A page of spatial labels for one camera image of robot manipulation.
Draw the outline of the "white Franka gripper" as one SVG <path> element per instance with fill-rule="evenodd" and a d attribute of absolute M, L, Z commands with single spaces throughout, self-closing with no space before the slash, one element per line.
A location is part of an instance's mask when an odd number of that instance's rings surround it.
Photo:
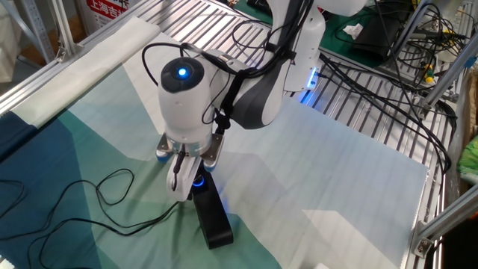
<path fill-rule="evenodd" d="M 166 189 L 172 200 L 184 202 L 190 193 L 193 180 L 203 179 L 203 166 L 200 157 L 184 157 L 179 171 L 175 173 L 174 168 L 178 159 L 177 154 L 172 158 L 172 164 L 167 173 Z"/>

